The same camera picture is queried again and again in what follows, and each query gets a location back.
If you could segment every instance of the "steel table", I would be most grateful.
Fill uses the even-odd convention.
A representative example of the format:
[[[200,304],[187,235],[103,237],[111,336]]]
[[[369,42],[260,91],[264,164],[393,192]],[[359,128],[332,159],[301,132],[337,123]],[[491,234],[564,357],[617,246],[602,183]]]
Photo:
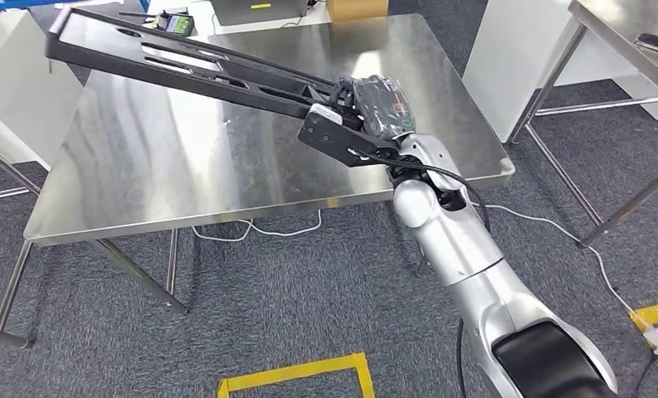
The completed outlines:
[[[324,78],[391,76],[417,129],[439,137],[479,186],[514,172],[423,17],[244,32],[212,44]],[[26,226],[27,241],[91,241],[178,311],[179,228],[391,198],[383,166],[350,169],[300,143],[301,122],[93,72]],[[172,230],[165,289],[107,238]]]
[[[561,75],[561,72],[563,72],[566,64],[576,48],[578,48],[582,37],[588,30],[601,37],[619,55],[627,59],[646,78],[658,86],[658,52],[634,44],[636,38],[642,33],[651,33],[658,36],[658,0],[647,0],[644,2],[637,0],[573,0],[568,10],[578,20],[573,36],[563,50],[563,54],[553,66],[541,91],[539,91],[536,99],[527,109],[519,126],[512,134],[510,142],[516,139],[517,134],[521,130],[526,131],[534,140],[534,143],[536,143],[548,162],[553,166],[554,171],[561,177],[563,183],[571,191],[578,203],[581,204],[595,225],[592,231],[582,240],[584,245],[589,245],[597,237],[607,233],[614,225],[623,221],[647,197],[657,191],[658,177],[645,186],[619,210],[615,211],[609,218],[603,220],[563,166],[558,162],[551,150],[548,149],[545,142],[536,133],[531,122],[534,116],[658,102],[658,97],[654,97],[541,109],[553,85]]]

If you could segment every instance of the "metal leg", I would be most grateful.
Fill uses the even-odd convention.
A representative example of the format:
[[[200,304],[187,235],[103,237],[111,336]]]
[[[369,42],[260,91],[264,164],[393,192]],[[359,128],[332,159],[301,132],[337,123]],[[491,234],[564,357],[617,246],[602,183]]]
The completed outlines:
[[[607,219],[603,224],[595,227],[585,239],[582,240],[584,245],[590,245],[598,236],[607,233],[613,226],[627,218],[644,200],[658,190],[658,177],[647,185],[641,192],[637,193],[626,205],[622,206],[612,217]]]
[[[13,299],[16,297],[16,291],[18,290],[18,285],[21,283],[23,270],[26,268],[26,261],[28,260],[28,255],[31,254],[32,247],[33,243],[31,243],[29,240],[23,241],[21,252],[18,254],[18,259],[16,260],[16,266],[13,268],[13,272],[11,272],[11,278],[8,280],[6,292],[4,293],[3,300],[1,302],[0,332],[3,331],[3,328],[6,325],[6,320],[8,319],[8,314],[11,312]]]
[[[21,172],[19,172],[11,163],[9,163],[6,159],[2,158],[0,156],[0,168],[7,172],[11,177],[15,178],[17,181],[21,183],[25,188],[27,188],[29,191],[35,193],[36,195],[40,194],[41,188],[34,184],[31,180],[26,178]]]
[[[553,155],[553,153],[551,153],[551,150],[548,149],[546,144],[543,143],[543,140],[539,137],[538,134],[536,134],[536,131],[534,130],[533,127],[531,127],[531,124],[525,124],[524,129],[529,133],[531,138],[534,140],[536,146],[539,147],[541,153],[543,153],[543,155],[546,157],[546,160],[548,160],[548,162],[551,163],[551,166],[553,166],[553,170],[556,172],[556,174],[558,174],[558,176],[561,177],[563,183],[566,184],[566,187],[568,187],[568,189],[571,191],[571,193],[576,198],[576,200],[578,200],[582,208],[585,209],[585,212],[587,213],[588,216],[590,216],[592,222],[594,222],[596,226],[602,224],[602,218],[600,217],[600,215],[597,214],[595,208],[592,207],[592,205],[587,200],[585,195],[582,194],[580,188],[578,188],[578,186],[575,185],[573,179],[568,175],[568,173],[563,168],[563,166],[561,166],[561,163],[558,162],[558,160]]]
[[[641,98],[641,99],[634,99],[634,98],[620,99],[618,101],[598,102],[596,104],[581,104],[581,105],[562,106],[560,108],[540,109],[537,110],[534,115],[548,116],[550,114],[571,114],[573,112],[581,112],[584,110],[609,109],[609,108],[618,108],[620,106],[629,106],[629,105],[655,104],[657,102],[658,102],[658,97]]]
[[[31,346],[31,342],[28,339],[6,332],[0,332],[0,342],[18,348],[29,348]]]
[[[580,44],[582,37],[585,35],[586,30],[587,28],[585,27],[585,25],[579,22],[578,27],[573,33],[573,37],[571,37],[571,40],[568,42],[568,45],[566,46],[565,50],[563,50],[563,54],[558,59],[556,66],[554,66],[553,70],[551,70],[551,74],[548,75],[548,78],[546,79],[546,82],[543,84],[541,91],[539,91],[539,95],[537,95],[534,102],[531,104],[531,106],[529,106],[529,109],[527,109],[526,115],[522,119],[521,123],[519,123],[519,126],[517,126],[517,128],[510,136],[509,141],[511,143],[516,143],[514,140],[519,135],[519,132],[524,128],[526,124],[529,124],[531,119],[536,115],[536,111],[539,110],[539,108],[541,108],[541,105],[543,105],[543,102],[546,100],[546,97],[548,97],[548,93],[551,92],[551,89],[553,88],[553,85],[556,83],[556,80],[558,80],[558,77],[561,75],[561,72],[563,72],[563,69],[565,69],[566,64],[568,63],[568,61],[570,61],[571,56],[573,56],[575,49],[578,48],[578,45]]]
[[[170,256],[168,260],[168,278],[165,280],[165,290],[174,296],[174,280],[177,273],[177,240],[178,229],[175,228],[170,235]]]
[[[29,193],[30,191],[27,188],[12,188],[12,189],[5,189],[3,191],[0,191],[0,199],[2,197],[13,197],[15,195],[21,195],[23,193]]]
[[[161,288],[150,275],[140,269],[133,261],[131,261],[119,248],[114,246],[107,239],[98,239],[91,242],[97,249],[102,250],[109,258],[116,263],[121,269],[126,271],[130,276],[141,283],[152,294],[156,295],[159,299],[168,303],[175,311],[179,313],[187,313],[187,309],[177,301],[171,294]]]

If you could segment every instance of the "black cable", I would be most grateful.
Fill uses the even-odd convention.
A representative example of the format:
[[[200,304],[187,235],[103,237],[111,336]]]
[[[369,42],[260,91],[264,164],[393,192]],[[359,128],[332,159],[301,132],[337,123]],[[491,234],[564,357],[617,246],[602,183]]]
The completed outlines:
[[[361,156],[364,156],[366,158],[371,158],[372,160],[374,160],[376,162],[386,164],[388,166],[399,166],[399,167],[413,168],[415,170],[426,170],[426,171],[430,171],[430,172],[438,172],[440,174],[443,174],[444,176],[453,178],[454,180],[460,182],[478,200],[478,203],[480,204],[480,210],[482,211],[483,224],[485,224],[485,229],[488,232],[490,232],[490,214],[487,211],[487,206],[485,205],[485,201],[483,201],[483,198],[480,196],[480,194],[475,189],[473,189],[471,184],[465,178],[459,176],[458,174],[455,174],[454,172],[449,172],[445,168],[430,166],[428,164],[417,164],[417,163],[401,162],[401,161],[398,161],[398,160],[380,158],[379,156],[375,156],[375,155],[372,155],[370,153],[364,153],[364,152],[358,151],[357,149],[355,150],[355,152],[358,153]]]
[[[300,17],[300,19],[298,19],[297,22],[287,22],[285,25],[282,25],[280,28],[288,27],[289,25],[294,25],[298,27],[300,25],[300,22],[302,22],[302,18],[304,18],[304,16]]]
[[[458,318],[458,332],[456,332],[456,370],[458,371],[458,386],[461,389],[461,398],[465,395],[465,380],[463,380],[463,318]]]
[[[651,357],[649,358],[649,362],[646,363],[646,366],[644,366],[644,371],[641,373],[641,377],[639,377],[639,381],[636,383],[636,387],[634,388],[634,398],[637,398],[639,396],[639,387],[641,387],[641,383],[644,381],[644,376],[646,376],[646,373],[649,372],[649,369],[651,369],[651,365],[654,364],[656,361],[656,354],[651,351]]]

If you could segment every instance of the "cable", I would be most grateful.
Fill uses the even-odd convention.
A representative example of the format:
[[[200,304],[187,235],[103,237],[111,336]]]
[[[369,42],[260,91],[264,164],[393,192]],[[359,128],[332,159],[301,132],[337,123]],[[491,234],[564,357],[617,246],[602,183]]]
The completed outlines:
[[[477,203],[473,203],[473,205],[482,207],[481,205],[479,205],[479,204],[477,204]],[[514,211],[514,210],[512,210],[512,209],[509,209],[509,208],[507,208],[507,207],[500,206],[500,205],[485,205],[485,207],[486,207],[486,208],[490,208],[490,209],[500,209],[500,210],[504,210],[504,211],[507,211],[508,213],[514,214],[515,216],[519,216],[519,217],[522,217],[522,218],[527,219],[527,220],[531,220],[531,221],[541,221],[541,222],[549,223],[549,224],[551,224],[552,226],[555,226],[556,228],[558,228],[559,231],[561,231],[562,233],[564,233],[565,235],[567,235],[567,236],[568,236],[569,238],[571,238],[572,240],[575,240],[578,244],[580,244],[580,245],[582,245],[583,247],[585,247],[586,249],[590,250],[590,251],[591,251],[592,253],[594,253],[595,256],[597,257],[597,262],[598,262],[598,264],[600,265],[600,271],[602,272],[602,277],[605,279],[605,284],[607,285],[607,288],[610,290],[610,292],[612,292],[612,294],[615,296],[615,298],[617,298],[617,300],[619,300],[619,302],[621,303],[621,305],[623,305],[624,308],[625,308],[627,311],[629,311],[629,313],[634,314],[634,316],[636,317],[636,319],[638,319],[639,322],[640,322],[641,324],[643,324],[643,325],[646,326],[647,328],[651,328],[651,325],[648,324],[646,321],[644,321],[644,319],[643,319],[642,317],[640,317],[639,314],[636,313],[636,311],[634,311],[634,309],[633,309],[628,303],[626,303],[626,301],[624,301],[624,299],[623,299],[623,298],[622,298],[622,297],[621,297],[621,296],[615,291],[615,289],[612,287],[612,284],[610,283],[610,279],[607,277],[607,272],[606,272],[606,270],[605,270],[605,264],[602,262],[602,257],[600,256],[600,253],[599,253],[597,250],[595,250],[595,248],[593,248],[593,247],[591,247],[591,246],[589,246],[589,245],[585,245],[585,244],[583,244],[583,242],[582,242],[580,239],[578,239],[575,235],[573,235],[573,234],[571,234],[570,232],[564,230],[563,227],[561,227],[560,225],[556,224],[555,222],[553,222],[553,221],[551,221],[551,220],[549,220],[549,219],[541,218],[541,217],[526,216],[526,215],[524,215],[524,214],[518,213],[518,212],[516,212],[516,211]]]
[[[257,226],[254,226],[253,223],[252,223],[252,221],[251,221],[251,222],[248,222],[248,221],[245,221],[245,220],[239,220],[239,221],[240,221],[240,222],[245,222],[246,224],[248,224],[248,226],[249,226],[250,228],[252,228],[252,229],[254,229],[254,230],[260,232],[260,233],[263,234],[263,235],[272,235],[272,236],[283,236],[283,237],[287,237],[287,236],[295,236],[295,235],[299,235],[299,234],[304,234],[304,233],[306,233],[306,232],[311,232],[311,231],[318,230],[319,227],[321,226],[321,210],[318,210],[316,213],[317,213],[317,216],[319,217],[319,222],[317,222],[315,226],[311,226],[311,227],[309,227],[309,228],[305,228],[305,229],[303,229],[303,230],[299,230],[299,231],[295,231],[295,232],[287,232],[287,233],[283,233],[283,232],[264,231],[264,230],[258,228]]]
[[[295,236],[295,235],[304,234],[306,232],[311,232],[311,231],[318,230],[321,227],[321,210],[317,211],[317,216],[319,217],[319,221],[316,223],[315,226],[311,226],[309,228],[304,228],[303,230],[299,230],[299,231],[295,231],[295,232],[264,231],[264,230],[258,228],[257,226],[255,226],[253,224],[253,219],[252,218],[251,218],[250,221],[238,220],[239,222],[242,222],[242,223],[248,225],[248,228],[246,228],[246,232],[244,232],[243,236],[241,236],[240,238],[216,238],[216,236],[202,235],[202,234],[199,233],[199,231],[197,231],[197,228],[194,227],[194,226],[192,227],[192,231],[194,231],[194,235],[196,235],[199,238],[207,239],[207,240],[215,240],[215,241],[219,241],[219,242],[240,242],[241,240],[244,240],[248,236],[248,233],[251,231],[251,229],[255,230],[255,231],[257,231],[257,232],[259,232],[263,235],[288,237],[288,236]]]
[[[362,151],[358,151],[357,149],[353,149],[355,153],[364,156],[366,158],[371,158],[372,160],[382,163],[382,164],[387,164],[388,166],[399,166],[399,167],[406,167],[406,168],[412,168],[415,170],[426,170],[426,171],[431,171],[431,172],[438,172],[440,174],[443,174],[444,176],[453,178],[454,180],[460,182],[463,184],[468,191],[470,191],[475,198],[478,200],[479,203],[485,203],[483,201],[483,198],[480,196],[480,194],[473,189],[471,184],[463,177],[459,176],[458,174],[455,174],[454,172],[449,172],[445,168],[440,168],[436,166],[430,166],[427,164],[417,164],[417,163],[410,163],[410,162],[401,162],[398,160],[390,160],[390,159],[385,159],[385,158],[380,158],[379,156],[372,155],[370,153],[364,153]],[[490,232],[490,214],[487,211],[488,206],[481,206],[480,209],[482,210],[482,218],[483,218],[483,224],[485,224],[485,229]]]
[[[280,29],[283,27],[288,27],[289,25],[294,25],[298,27],[300,25],[300,22],[302,22],[302,18],[304,18],[304,16],[300,17],[300,19],[298,19],[297,22],[287,22],[285,25],[282,25]]]
[[[639,377],[639,381],[636,383],[636,387],[634,388],[634,398],[637,398],[639,396],[639,387],[641,387],[641,383],[644,381],[644,377],[646,376],[646,373],[649,372],[649,369],[651,369],[651,365],[654,364],[656,361],[656,355],[651,350],[651,356],[649,357],[648,363],[646,363],[646,366],[644,366],[644,371],[641,373],[641,377]]]
[[[461,398],[465,395],[465,380],[463,379],[463,318],[458,318],[458,332],[456,332],[456,369],[458,371],[458,386],[461,389]]]
[[[244,240],[246,238],[246,236],[248,236],[248,233],[251,231],[252,222],[253,222],[253,219],[251,218],[251,222],[249,223],[248,227],[246,228],[246,232],[244,232],[243,236],[241,236],[240,238],[216,238],[214,236],[205,236],[205,235],[200,234],[199,231],[197,231],[196,226],[192,227],[192,231],[194,231],[194,235],[196,235],[197,237],[202,238],[202,239],[216,240],[218,242],[240,242],[241,240]]]

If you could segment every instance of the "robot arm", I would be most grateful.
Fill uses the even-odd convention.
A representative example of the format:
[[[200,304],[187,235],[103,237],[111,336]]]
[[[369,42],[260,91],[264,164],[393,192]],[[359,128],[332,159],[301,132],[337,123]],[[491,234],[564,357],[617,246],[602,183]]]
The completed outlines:
[[[358,104],[366,100],[361,91],[373,92],[370,102],[359,106],[365,118],[363,132],[399,144],[396,153],[383,156],[458,174],[451,155],[437,138],[402,127],[414,126],[414,121],[404,94],[392,82],[371,76],[353,80],[352,86],[348,90],[355,92]],[[396,102],[386,104],[388,99]],[[325,140],[312,141],[305,135],[316,125],[314,112],[329,120],[339,119],[321,105],[312,108],[300,139],[332,155],[334,145],[324,147]],[[375,159],[353,147],[344,152]],[[492,396],[617,396],[617,383],[604,356],[517,277],[480,221],[464,184],[435,171],[396,166],[387,171],[395,188],[395,211],[412,229],[422,253],[449,287]]]
[[[449,287],[492,395],[616,396],[604,356],[509,267],[480,222],[451,155],[438,139],[417,133],[405,95],[390,80],[372,76],[334,83],[67,8],[52,26],[46,54],[303,119],[299,140],[346,166],[389,164],[395,211]]]

